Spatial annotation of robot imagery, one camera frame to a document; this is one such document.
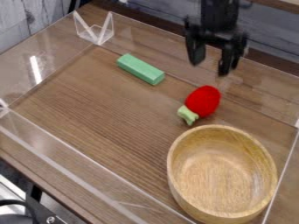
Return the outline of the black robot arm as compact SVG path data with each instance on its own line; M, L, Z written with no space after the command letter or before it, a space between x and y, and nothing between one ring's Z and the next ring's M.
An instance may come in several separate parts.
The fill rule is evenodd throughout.
M200 0L200 15L184 19L184 38L189 63L205 60L207 45L220 49L219 76L239 65L248 48L248 34L237 28L239 0Z

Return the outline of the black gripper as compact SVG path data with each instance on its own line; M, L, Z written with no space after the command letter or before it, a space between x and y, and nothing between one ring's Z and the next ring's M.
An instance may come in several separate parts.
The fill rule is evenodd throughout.
M229 71L236 69L247 46L248 34L237 28L237 20L237 8L201 8L199 17L184 19L185 48L193 66L205 59L207 44L224 46L219 60L219 76L228 75Z

